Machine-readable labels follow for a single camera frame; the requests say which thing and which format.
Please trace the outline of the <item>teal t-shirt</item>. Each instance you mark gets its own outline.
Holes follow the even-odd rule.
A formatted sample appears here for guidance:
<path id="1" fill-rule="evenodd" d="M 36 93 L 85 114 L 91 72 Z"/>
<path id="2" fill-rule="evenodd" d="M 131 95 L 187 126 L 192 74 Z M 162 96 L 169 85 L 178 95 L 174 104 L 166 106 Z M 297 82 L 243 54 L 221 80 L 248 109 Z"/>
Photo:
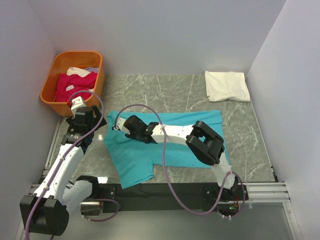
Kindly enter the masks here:
<path id="1" fill-rule="evenodd" d="M 154 165 L 165 163 L 169 167 L 182 168 L 208 168 L 208 165 L 200 162 L 192 151 L 185 145 L 167 143 L 145 144 L 141 141 L 127 138 L 122 131 L 114 130 L 117 111 L 111 111 L 107 115 L 108 132 L 104 144 L 111 156 L 121 186 L 126 189 L 134 185 L 150 180 L 155 176 Z M 146 124 L 161 120 L 164 124 L 174 126 L 193 125 L 196 121 L 203 121 L 220 136 L 223 136 L 223 119 L 220 110 L 183 112 L 183 113 L 141 113 L 135 116 Z"/>

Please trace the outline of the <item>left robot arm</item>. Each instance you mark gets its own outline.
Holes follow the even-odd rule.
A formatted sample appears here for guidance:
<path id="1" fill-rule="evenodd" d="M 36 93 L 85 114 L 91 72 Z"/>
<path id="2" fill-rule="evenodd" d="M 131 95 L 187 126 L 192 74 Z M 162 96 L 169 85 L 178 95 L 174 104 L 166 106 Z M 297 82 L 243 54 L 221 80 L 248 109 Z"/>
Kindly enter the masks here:
<path id="1" fill-rule="evenodd" d="M 20 201 L 26 240 L 31 233 L 61 236 L 74 209 L 83 200 L 94 201 L 100 195 L 99 181 L 94 176 L 81 175 L 71 188 L 67 185 L 92 143 L 94 132 L 107 124 L 104 111 L 96 105 L 80 106 L 66 121 L 69 128 L 53 166 L 39 187 Z"/>

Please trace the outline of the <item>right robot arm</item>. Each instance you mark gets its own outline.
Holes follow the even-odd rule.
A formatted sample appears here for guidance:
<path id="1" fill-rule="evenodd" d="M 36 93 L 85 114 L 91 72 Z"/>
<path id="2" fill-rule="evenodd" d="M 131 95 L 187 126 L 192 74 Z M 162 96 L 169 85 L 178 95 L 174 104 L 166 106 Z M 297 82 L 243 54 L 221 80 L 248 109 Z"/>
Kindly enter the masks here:
<path id="1" fill-rule="evenodd" d="M 189 147 L 194 156 L 203 164 L 210 166 L 216 177 L 222 202 L 238 200 L 246 196 L 238 185 L 239 178 L 232 173 L 227 160 L 224 139 L 206 123 L 197 121 L 193 125 L 163 125 L 159 122 L 144 123 L 136 115 L 128 119 L 120 118 L 116 127 L 127 138 L 145 144 L 172 143 Z"/>

